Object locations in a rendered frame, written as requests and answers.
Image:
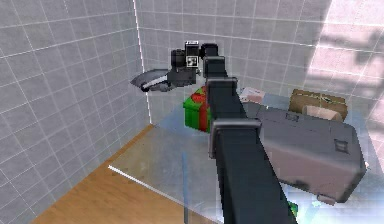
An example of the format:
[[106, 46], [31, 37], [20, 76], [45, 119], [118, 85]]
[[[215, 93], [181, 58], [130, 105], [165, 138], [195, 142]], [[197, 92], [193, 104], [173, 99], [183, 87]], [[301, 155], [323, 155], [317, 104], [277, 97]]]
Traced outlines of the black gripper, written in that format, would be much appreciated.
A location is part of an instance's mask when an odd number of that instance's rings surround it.
[[140, 89], [143, 92], [169, 92], [175, 87], [184, 87], [196, 83], [196, 57], [188, 58], [185, 51], [176, 49], [171, 51], [171, 70], [167, 76], [147, 76], [142, 78]]

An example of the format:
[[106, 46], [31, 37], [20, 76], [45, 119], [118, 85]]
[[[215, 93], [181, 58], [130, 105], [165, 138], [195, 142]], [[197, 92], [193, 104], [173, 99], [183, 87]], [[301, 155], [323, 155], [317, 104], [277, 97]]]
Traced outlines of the glass shelf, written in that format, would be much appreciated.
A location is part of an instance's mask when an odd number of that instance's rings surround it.
[[[384, 224], [384, 172], [362, 116], [349, 111], [366, 174], [349, 199], [328, 205], [309, 192], [280, 182], [287, 201], [298, 205], [298, 224]], [[208, 157], [209, 135], [184, 125], [177, 108], [109, 168], [209, 220], [224, 224], [216, 162]]]

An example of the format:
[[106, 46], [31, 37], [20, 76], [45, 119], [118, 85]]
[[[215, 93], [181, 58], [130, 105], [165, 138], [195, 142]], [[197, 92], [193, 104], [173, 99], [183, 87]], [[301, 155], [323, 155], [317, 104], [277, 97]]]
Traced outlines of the green gift box red ribbon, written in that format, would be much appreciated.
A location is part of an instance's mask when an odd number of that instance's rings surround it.
[[206, 99], [206, 87], [202, 86], [183, 102], [184, 121], [187, 127], [210, 132], [211, 113]]

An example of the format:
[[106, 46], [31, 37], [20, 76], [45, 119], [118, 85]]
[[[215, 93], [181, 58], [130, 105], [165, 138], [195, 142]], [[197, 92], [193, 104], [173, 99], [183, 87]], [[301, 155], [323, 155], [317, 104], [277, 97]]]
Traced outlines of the pink white box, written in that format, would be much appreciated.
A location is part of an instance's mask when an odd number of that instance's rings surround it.
[[252, 87], [245, 87], [242, 89], [239, 98], [241, 102], [253, 102], [261, 104], [264, 96], [265, 93], [261, 90]]

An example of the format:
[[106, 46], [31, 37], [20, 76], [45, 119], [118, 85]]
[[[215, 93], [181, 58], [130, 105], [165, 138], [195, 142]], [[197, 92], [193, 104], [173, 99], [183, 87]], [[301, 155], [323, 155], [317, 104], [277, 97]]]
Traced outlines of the brown cardboard box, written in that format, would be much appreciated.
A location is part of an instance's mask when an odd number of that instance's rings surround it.
[[342, 97], [294, 89], [290, 97], [289, 110], [303, 114], [302, 108], [306, 105], [337, 111], [341, 114], [343, 121], [348, 115], [348, 107]]

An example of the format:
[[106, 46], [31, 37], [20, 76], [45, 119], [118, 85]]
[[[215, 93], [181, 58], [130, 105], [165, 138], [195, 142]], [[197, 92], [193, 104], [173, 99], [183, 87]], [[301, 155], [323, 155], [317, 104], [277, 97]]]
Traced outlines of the grey suitcase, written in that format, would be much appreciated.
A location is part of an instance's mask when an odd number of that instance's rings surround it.
[[366, 173], [353, 126], [247, 102], [261, 121], [260, 141], [280, 182], [327, 203], [344, 203]]

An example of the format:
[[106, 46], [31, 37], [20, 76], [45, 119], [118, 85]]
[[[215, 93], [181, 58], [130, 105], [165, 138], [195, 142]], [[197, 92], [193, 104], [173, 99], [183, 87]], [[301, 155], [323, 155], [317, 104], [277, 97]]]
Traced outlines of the small green box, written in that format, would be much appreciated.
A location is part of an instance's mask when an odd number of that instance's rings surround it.
[[298, 205], [296, 203], [288, 201], [289, 208], [291, 209], [293, 215], [297, 217], [298, 215]]

